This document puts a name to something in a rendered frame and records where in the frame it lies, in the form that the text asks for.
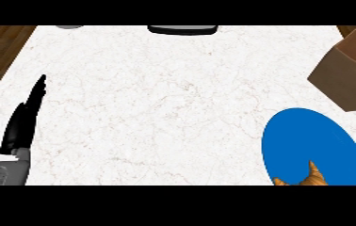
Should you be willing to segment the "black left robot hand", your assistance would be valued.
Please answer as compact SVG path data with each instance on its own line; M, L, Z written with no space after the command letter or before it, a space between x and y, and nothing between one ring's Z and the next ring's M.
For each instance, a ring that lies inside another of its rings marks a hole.
M18 105L12 113L0 145L0 154L11 155L14 150L32 148L36 134L36 117L45 94L46 75L42 75L36 81L27 102Z

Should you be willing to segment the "blue plate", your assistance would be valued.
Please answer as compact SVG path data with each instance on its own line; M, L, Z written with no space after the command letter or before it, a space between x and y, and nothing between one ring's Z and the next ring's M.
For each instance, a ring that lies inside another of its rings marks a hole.
M274 115L265 127L262 154L272 179L299 184L314 162L331 186L356 186L356 141L320 112L290 108Z

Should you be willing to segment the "brown cardboard box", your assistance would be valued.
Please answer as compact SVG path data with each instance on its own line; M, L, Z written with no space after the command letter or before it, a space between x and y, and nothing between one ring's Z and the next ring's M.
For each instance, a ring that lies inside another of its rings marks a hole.
M308 80L345 112L356 111L356 29L327 52Z

